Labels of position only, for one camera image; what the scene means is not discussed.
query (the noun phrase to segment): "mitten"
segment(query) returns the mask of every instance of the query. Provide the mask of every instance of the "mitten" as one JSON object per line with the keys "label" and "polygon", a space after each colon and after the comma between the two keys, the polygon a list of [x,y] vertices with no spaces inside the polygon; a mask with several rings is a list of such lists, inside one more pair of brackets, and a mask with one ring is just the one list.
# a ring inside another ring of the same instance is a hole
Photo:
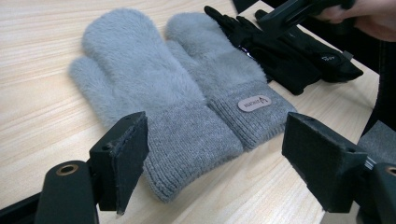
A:
{"label": "mitten", "polygon": [[294,107],[267,85],[260,66],[235,49],[210,17],[178,14],[167,23],[165,36],[208,106],[228,124],[245,150],[284,131],[287,114]]}
{"label": "mitten", "polygon": [[108,128],[134,112],[148,116],[144,174],[155,194],[172,201],[194,179],[243,153],[232,130],[172,56],[152,21],[116,9],[86,29],[86,57],[70,76]]}

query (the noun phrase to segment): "knitted cuff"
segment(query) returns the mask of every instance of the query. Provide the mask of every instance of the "knitted cuff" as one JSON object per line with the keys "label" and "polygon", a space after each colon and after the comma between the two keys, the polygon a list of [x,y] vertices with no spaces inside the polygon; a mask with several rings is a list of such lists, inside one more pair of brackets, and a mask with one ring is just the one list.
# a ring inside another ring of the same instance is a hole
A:
{"label": "knitted cuff", "polygon": [[245,150],[254,149],[283,133],[288,113],[296,111],[288,101],[260,81],[242,84],[216,95],[208,105],[238,136]]}
{"label": "knitted cuff", "polygon": [[170,106],[148,117],[149,185],[167,203],[200,175],[243,153],[233,131],[205,105]]}

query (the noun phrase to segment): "brand label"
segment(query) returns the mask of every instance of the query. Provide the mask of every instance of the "brand label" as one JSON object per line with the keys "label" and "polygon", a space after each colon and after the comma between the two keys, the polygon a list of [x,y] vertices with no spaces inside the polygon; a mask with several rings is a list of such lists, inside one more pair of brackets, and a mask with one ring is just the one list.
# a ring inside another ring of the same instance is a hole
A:
{"label": "brand label", "polygon": [[256,110],[258,108],[268,106],[272,103],[271,99],[263,96],[263,95],[257,95],[257,96],[252,96],[247,99],[241,100],[238,103],[238,107],[245,112],[251,112],[253,110]]}

